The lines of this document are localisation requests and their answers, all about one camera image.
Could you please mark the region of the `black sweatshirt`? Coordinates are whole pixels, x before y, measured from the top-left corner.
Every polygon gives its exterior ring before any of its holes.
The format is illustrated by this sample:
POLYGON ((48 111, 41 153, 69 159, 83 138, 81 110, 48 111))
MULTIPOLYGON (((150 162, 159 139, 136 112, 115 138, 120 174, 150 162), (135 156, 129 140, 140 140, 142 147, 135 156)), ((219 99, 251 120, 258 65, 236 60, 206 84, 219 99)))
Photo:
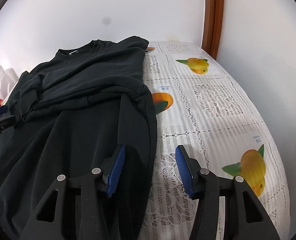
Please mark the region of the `black sweatshirt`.
POLYGON ((101 167, 118 145, 126 158, 117 189, 100 200, 107 239, 137 239, 157 143, 152 94, 143 82, 149 42, 92 41, 24 72, 6 105, 15 125, 0 133, 0 239, 20 236, 60 174, 101 167))

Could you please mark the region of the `white fruit print tablecloth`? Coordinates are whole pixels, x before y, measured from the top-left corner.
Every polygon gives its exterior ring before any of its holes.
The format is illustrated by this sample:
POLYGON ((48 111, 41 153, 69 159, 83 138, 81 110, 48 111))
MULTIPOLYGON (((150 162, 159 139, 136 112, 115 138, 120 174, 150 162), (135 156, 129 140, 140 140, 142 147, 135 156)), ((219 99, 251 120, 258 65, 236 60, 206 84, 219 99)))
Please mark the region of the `white fruit print tablecloth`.
POLYGON ((152 41, 145 56, 144 83, 153 95, 158 142, 151 192, 140 239, 188 239, 198 202, 185 193, 175 149, 183 145, 201 167, 220 177, 241 173, 248 153, 260 164, 242 172, 281 239, 290 229, 290 200, 284 166, 262 116, 241 86, 192 43, 152 41))

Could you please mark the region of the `brown wooden door frame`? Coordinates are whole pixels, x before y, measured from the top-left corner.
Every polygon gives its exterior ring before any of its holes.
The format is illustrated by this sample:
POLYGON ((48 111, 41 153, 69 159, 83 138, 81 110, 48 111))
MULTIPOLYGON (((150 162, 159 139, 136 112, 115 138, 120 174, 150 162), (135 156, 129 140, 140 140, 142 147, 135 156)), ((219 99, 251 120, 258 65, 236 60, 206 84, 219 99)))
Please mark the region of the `brown wooden door frame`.
POLYGON ((222 32, 224 0, 205 0, 204 28, 201 48, 217 58, 222 32))

